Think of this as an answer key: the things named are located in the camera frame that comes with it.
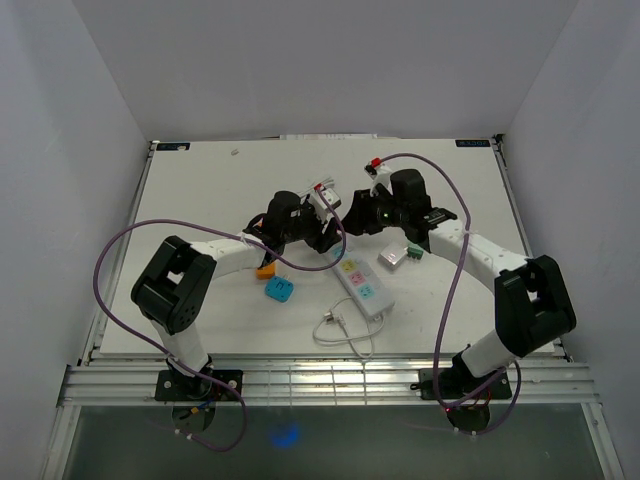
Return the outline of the green plug adapter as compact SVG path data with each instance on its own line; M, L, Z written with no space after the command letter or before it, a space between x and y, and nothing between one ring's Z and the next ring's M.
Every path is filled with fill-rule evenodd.
M420 261L425 255L425 250L417 244L409 243L406 247L406 254L409 259Z

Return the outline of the white pastel power strip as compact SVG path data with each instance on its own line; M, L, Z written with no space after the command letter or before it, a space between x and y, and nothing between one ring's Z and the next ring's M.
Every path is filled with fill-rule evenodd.
M395 305L393 295L357 246L348 243L332 270L367 320L378 320L392 310Z

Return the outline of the pink plug adapter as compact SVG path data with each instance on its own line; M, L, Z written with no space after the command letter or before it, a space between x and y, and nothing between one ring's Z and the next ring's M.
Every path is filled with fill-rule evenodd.
M395 271L407 258L404 246L392 242L378 254L378 261L389 271Z

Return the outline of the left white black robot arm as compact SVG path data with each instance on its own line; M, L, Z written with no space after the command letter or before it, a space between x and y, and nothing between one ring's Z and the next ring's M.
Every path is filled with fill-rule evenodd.
M267 211L251 219L235 238L187 242L166 238L131 291L131 300L149 319L170 354L167 363L178 374L177 386L190 399L205 397L212 376L195 320L212 280L272 264L286 245L303 241L318 253L344 242L334 210L340 197L318 186L300 196L278 191Z

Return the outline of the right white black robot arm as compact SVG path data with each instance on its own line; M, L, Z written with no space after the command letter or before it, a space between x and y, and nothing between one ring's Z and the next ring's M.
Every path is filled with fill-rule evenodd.
M422 175L366 167L373 184L354 193L342 223L353 236L399 228L425 252L455 264L494 296L494 327L434 376L432 388L474 397L502 368L572 331L576 315L558 263L529 258L471 232L457 215L433 206Z

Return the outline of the blue plug adapter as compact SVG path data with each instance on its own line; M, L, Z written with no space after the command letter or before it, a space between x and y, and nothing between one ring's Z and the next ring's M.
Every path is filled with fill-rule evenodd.
M292 296L294 289L294 284L286 276L274 275L267 281L264 293L277 302L286 303Z

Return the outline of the orange power adapter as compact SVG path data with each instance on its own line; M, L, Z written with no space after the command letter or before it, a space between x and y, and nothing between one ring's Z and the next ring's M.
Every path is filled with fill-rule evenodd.
M268 280L276 275L276 264L271 263L255 270L255 276L259 280Z

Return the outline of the right blue corner label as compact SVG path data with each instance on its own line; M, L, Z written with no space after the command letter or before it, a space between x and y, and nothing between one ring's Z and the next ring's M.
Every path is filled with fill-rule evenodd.
M491 142L487 139L456 139L458 148L490 148Z

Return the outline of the blue corner label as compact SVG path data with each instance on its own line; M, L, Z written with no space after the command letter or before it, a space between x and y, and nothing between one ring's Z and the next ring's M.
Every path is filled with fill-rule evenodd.
M189 142L160 142L156 145L155 150L160 151L188 151L191 144Z
M487 139L456 139L458 148L490 148L491 142Z

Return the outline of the left blue corner label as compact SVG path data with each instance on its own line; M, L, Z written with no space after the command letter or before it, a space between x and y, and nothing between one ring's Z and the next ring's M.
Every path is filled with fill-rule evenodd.
M191 144L189 142L160 142L156 145L155 150L160 151L188 151Z

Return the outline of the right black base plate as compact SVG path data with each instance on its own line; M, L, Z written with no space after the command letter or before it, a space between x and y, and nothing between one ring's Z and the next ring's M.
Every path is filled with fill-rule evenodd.
M480 378L463 377L454 372L452 367L438 371L438 386L443 400L449 402L470 394L475 389L486 383L493 373ZM412 391L420 393L422 400L435 400L435 390L433 384L433 370L420 369L418 371L418 381L410 385ZM480 393L482 399L491 397L497 400L508 400L512 398L512 390L505 371L500 376L488 384Z

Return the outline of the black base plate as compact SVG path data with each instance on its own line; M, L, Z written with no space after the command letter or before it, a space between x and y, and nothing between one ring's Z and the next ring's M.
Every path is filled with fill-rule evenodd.
M454 372L452 367L438 371L438 386L443 400L449 402L470 394L475 389L486 383L493 373L480 378L463 377ZM433 384L433 370L420 369L418 371L418 381L410 385L412 391L420 393L422 400L435 400L435 390ZM500 376L488 384L480 393L482 399L491 397L497 400L508 400L512 398L512 390L505 371Z
M244 372L236 369L214 369L205 371L206 375L219 380L241 393ZM154 399L160 402L205 402L235 401L236 396L228 389L210 380L197 376L185 376L173 368L159 372Z

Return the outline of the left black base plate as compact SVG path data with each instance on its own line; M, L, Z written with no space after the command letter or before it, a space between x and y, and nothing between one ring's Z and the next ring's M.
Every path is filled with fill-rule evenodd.
M206 375L219 380L241 393L244 372L236 369L214 369L205 371ZM185 376L173 368L159 372L154 399L160 402L205 402L235 401L236 396L228 389L210 380L197 376Z

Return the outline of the aluminium front rail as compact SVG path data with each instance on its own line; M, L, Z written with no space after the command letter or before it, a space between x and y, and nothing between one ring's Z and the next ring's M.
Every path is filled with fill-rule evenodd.
M411 386L426 377L431 358L218 358L221 371L238 370L233 380L251 407L417 405ZM510 368L507 384L522 404L589 404L600 396L588 365L537 355ZM68 368L60 406L179 405L175 381L160 359L97 359Z

